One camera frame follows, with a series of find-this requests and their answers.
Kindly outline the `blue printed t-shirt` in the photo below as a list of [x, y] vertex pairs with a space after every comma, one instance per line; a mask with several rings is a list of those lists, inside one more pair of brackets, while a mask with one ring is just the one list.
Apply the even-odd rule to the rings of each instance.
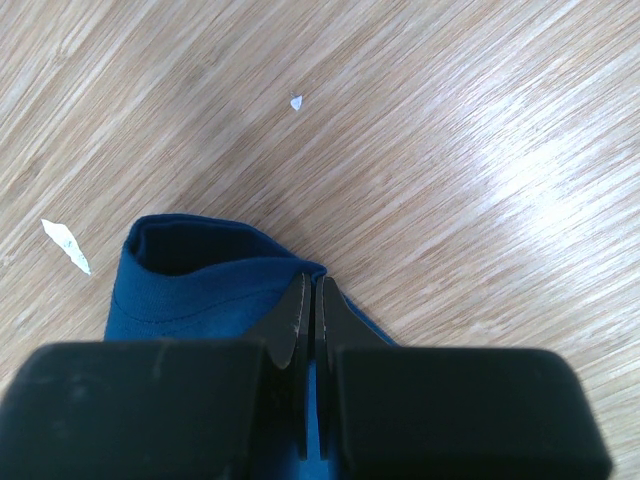
[[238, 337], [273, 309], [301, 273], [317, 279], [325, 272], [246, 224], [145, 216], [123, 246], [105, 337]]

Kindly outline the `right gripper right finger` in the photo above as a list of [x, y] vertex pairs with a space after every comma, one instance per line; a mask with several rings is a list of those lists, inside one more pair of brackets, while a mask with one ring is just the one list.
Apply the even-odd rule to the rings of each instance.
[[315, 293], [319, 448], [333, 479], [606, 479], [581, 383], [554, 352], [405, 347]]

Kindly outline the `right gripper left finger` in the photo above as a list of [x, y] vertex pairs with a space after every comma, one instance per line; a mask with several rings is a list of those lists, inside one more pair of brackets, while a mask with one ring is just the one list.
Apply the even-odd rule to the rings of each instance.
[[5, 479], [292, 479], [307, 456], [311, 280], [227, 339], [49, 344], [1, 403]]

